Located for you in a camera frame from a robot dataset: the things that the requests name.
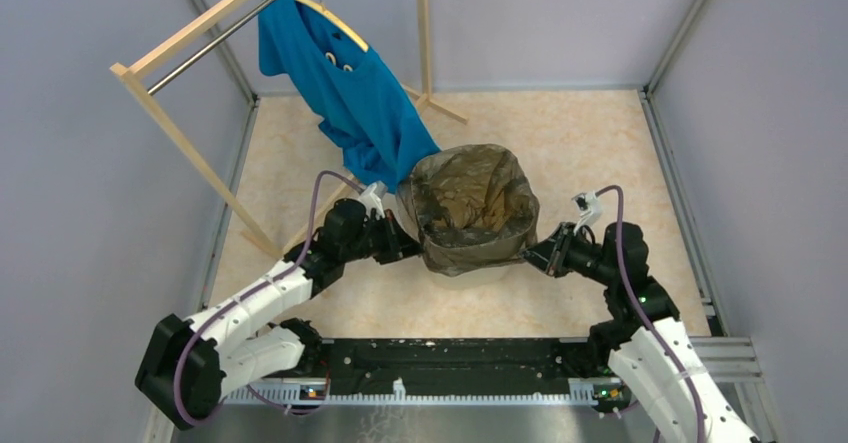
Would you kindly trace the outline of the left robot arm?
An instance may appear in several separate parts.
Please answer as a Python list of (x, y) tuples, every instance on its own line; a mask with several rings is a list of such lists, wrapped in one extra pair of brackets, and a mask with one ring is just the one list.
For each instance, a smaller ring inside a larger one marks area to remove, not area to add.
[(187, 318), (170, 314), (151, 335), (135, 387), (179, 430), (199, 426), (233, 391), (291, 370), (319, 367), (322, 339), (310, 323), (273, 319), (338, 281), (350, 262), (390, 264), (421, 253), (389, 209), (336, 201), (320, 227), (254, 283)]

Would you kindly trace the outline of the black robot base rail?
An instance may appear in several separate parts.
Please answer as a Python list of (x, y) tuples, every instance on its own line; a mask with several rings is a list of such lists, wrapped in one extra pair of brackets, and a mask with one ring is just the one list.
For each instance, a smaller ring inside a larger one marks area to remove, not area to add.
[(411, 396), (566, 395), (624, 402), (631, 389), (584, 338), (326, 340), (277, 378), (315, 378), (333, 396), (380, 395), (401, 380)]

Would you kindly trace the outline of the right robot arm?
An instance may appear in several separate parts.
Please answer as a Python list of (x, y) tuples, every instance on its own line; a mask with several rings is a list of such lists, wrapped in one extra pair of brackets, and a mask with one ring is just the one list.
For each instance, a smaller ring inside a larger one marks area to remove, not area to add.
[(589, 330), (586, 360), (614, 374), (652, 420), (665, 442), (757, 442), (695, 351), (680, 313), (650, 274), (642, 229), (617, 222), (602, 242), (562, 223), (522, 258), (552, 278), (576, 273), (604, 286), (611, 320)]

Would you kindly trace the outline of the cream plastic trash bin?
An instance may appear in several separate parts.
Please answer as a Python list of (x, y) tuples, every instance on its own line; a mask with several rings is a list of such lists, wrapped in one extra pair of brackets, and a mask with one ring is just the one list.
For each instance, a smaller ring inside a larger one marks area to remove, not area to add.
[(510, 266), (496, 266), (479, 268), (454, 276), (432, 273), (431, 280), (434, 285), (440, 288), (450, 291), (462, 291), (498, 283), (509, 274), (510, 270)]

